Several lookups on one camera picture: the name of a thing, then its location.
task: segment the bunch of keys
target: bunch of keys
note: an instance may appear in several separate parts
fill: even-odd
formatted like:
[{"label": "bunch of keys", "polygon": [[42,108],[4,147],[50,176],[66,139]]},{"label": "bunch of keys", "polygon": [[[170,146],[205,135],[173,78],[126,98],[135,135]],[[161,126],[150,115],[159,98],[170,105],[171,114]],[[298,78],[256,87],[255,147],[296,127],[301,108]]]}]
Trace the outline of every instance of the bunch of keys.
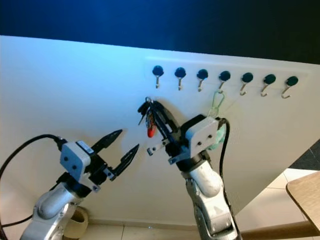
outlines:
[{"label": "bunch of keys", "polygon": [[138,113],[141,113],[142,117],[138,125],[142,123],[143,119],[146,116],[145,123],[147,127],[147,135],[149,138],[152,138],[156,133],[157,127],[155,124],[153,114],[150,111],[150,103],[152,103],[152,100],[149,97],[146,97],[145,102],[139,107]]}]

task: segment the black hook cap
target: black hook cap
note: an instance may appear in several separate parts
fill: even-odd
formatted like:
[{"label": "black hook cap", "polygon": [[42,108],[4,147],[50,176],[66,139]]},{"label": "black hook cap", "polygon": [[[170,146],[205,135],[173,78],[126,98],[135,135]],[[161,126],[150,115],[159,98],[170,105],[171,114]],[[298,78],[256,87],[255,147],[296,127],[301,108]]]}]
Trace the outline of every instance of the black hook cap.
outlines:
[{"label": "black hook cap", "polygon": [[298,81],[299,81],[299,79],[296,76],[291,76],[285,81],[285,83],[288,86],[292,87],[292,86],[296,85],[298,83]]},{"label": "black hook cap", "polygon": [[183,68],[183,67],[178,67],[176,70],[175,70],[175,73],[174,75],[177,77],[177,78],[184,78],[187,73],[186,73],[186,70]]},{"label": "black hook cap", "polygon": [[273,84],[276,81],[276,76],[274,74],[269,74],[267,76],[265,76],[263,82],[265,84]]},{"label": "black hook cap", "polygon": [[241,80],[244,83],[250,83],[252,80],[254,79],[254,75],[251,72],[247,72],[245,74],[243,74]]},{"label": "black hook cap", "polygon": [[209,74],[208,71],[205,69],[201,69],[198,71],[197,75],[196,75],[199,79],[205,80],[206,78],[208,78]]},{"label": "black hook cap", "polygon": [[229,79],[230,79],[230,77],[231,77],[231,74],[230,74],[230,72],[229,71],[223,71],[222,73],[220,73],[220,75],[219,75],[219,79],[221,80],[221,81],[228,81]]},{"label": "black hook cap", "polygon": [[165,72],[164,72],[164,69],[162,68],[162,66],[155,66],[152,70],[152,73],[155,75],[155,76],[162,76]]}]

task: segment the black wire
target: black wire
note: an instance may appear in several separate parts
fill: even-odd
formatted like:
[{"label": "black wire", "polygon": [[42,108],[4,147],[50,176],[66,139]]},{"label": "black wire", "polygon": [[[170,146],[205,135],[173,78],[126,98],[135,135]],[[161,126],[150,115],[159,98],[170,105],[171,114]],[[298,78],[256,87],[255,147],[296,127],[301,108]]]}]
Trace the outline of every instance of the black wire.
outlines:
[{"label": "black wire", "polygon": [[[23,143],[20,147],[18,147],[13,153],[11,153],[11,155],[4,161],[3,165],[1,166],[0,168],[0,182],[1,182],[1,178],[2,178],[2,175],[4,174],[4,171],[6,169],[6,167],[8,166],[8,164],[11,162],[11,160],[22,150],[24,149],[26,146],[28,146],[29,144],[37,141],[37,140],[40,140],[40,139],[45,139],[45,138],[49,138],[49,139],[53,139],[56,143],[58,143],[60,141],[60,138],[55,136],[55,135],[52,135],[52,134],[43,134],[43,135],[39,135],[39,136],[36,136],[34,138],[31,138],[30,140],[26,141],[25,143]],[[6,233],[4,231],[4,228],[5,227],[9,227],[9,226],[13,226],[13,225],[17,225],[17,224],[21,224],[27,220],[29,220],[30,218],[32,217],[31,216],[28,216],[27,218],[23,219],[23,220],[20,220],[20,221],[16,221],[16,222],[12,222],[12,223],[8,223],[8,224],[5,224],[5,225],[2,225],[1,224],[1,218],[0,218],[0,238],[2,240],[8,240],[7,236],[6,236]]]},{"label": "black wire", "polygon": [[12,223],[4,224],[4,225],[2,225],[2,228],[7,228],[7,227],[14,226],[14,225],[22,224],[22,223],[28,221],[31,218],[32,218],[32,214],[30,216],[26,217],[25,219],[20,220],[20,221],[15,221],[15,222],[12,222]]},{"label": "black wire", "polygon": [[[226,149],[227,149],[227,144],[228,144],[228,140],[229,140],[229,135],[230,135],[230,123],[226,118],[217,118],[217,120],[219,120],[219,126],[221,127],[222,125],[225,124],[226,126],[226,130],[225,130],[225,137],[224,137],[224,142],[222,145],[222,150],[221,150],[221,155],[220,155],[220,162],[219,162],[219,174],[221,176],[222,182],[223,184],[225,184],[224,181],[224,159],[225,159],[225,153],[226,153]],[[224,195],[224,199],[226,201],[226,204],[229,206],[230,212],[232,217],[234,218],[234,211],[232,209],[232,206],[228,200],[228,196],[227,196],[227,192],[226,192],[226,186],[224,186],[223,188],[223,195]],[[238,228],[238,225],[235,224],[235,228],[236,231],[238,233],[238,237],[237,239],[241,240],[241,234]]]},{"label": "black wire", "polygon": [[225,124],[225,126],[226,126],[225,137],[224,137],[224,142],[223,142],[223,145],[222,145],[222,150],[221,150],[221,155],[220,155],[220,162],[219,162],[219,174],[220,174],[220,176],[222,178],[222,181],[224,181],[224,159],[225,159],[227,144],[228,144],[229,135],[230,135],[230,123],[226,118],[221,118],[219,120],[219,123],[221,125]]}]

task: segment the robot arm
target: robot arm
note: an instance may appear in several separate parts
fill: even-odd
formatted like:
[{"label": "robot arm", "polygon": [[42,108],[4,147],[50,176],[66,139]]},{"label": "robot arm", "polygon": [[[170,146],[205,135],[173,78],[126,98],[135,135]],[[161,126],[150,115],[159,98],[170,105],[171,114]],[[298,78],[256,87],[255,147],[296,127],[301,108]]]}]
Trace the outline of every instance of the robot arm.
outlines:
[{"label": "robot arm", "polygon": [[210,165],[206,149],[215,144],[222,122],[198,115],[179,126],[159,102],[146,100],[154,124],[163,136],[161,144],[148,148],[150,156],[165,147],[169,163],[176,164],[186,181],[202,240],[241,240],[221,176]]},{"label": "robot arm", "polygon": [[113,169],[98,155],[120,135],[122,130],[103,137],[89,147],[83,141],[62,143],[60,163],[67,170],[49,192],[42,195],[33,209],[32,221],[22,234],[21,240],[61,240],[68,221],[77,205],[109,178],[115,180],[132,162],[139,145],[132,148],[120,164]]}]

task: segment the white wall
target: white wall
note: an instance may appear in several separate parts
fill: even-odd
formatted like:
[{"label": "white wall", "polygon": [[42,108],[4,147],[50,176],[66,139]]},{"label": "white wall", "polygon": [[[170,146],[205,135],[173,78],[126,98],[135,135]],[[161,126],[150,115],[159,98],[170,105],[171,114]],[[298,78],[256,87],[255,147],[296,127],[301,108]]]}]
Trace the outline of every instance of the white wall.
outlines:
[{"label": "white wall", "polygon": [[[9,224],[30,216],[36,198],[32,197],[10,174],[1,181],[1,223]],[[20,239],[30,220],[19,225],[4,228],[5,234],[10,240]]]},{"label": "white wall", "polygon": [[[132,165],[114,182],[83,203],[91,218],[193,225],[192,202],[184,179],[168,164],[165,151],[147,156],[146,148],[161,140],[148,139],[138,126],[138,107],[146,96],[160,99],[180,124],[211,105],[215,84],[145,76],[146,57],[173,58],[206,63],[287,68],[304,71],[304,78],[280,97],[283,81],[260,97],[262,80],[239,96],[240,80],[225,84],[226,104],[221,116],[231,123],[225,156],[225,186],[236,212],[248,204],[280,172],[320,136],[320,66],[247,57],[208,55],[141,49],[71,41],[1,36],[0,158],[2,161],[22,142],[43,133],[84,140],[92,145],[102,136],[124,129],[124,134],[101,156],[112,166],[135,144],[141,148]],[[220,150],[211,153],[217,164]],[[42,140],[21,153],[8,172],[36,198],[63,172],[59,151]]]}]

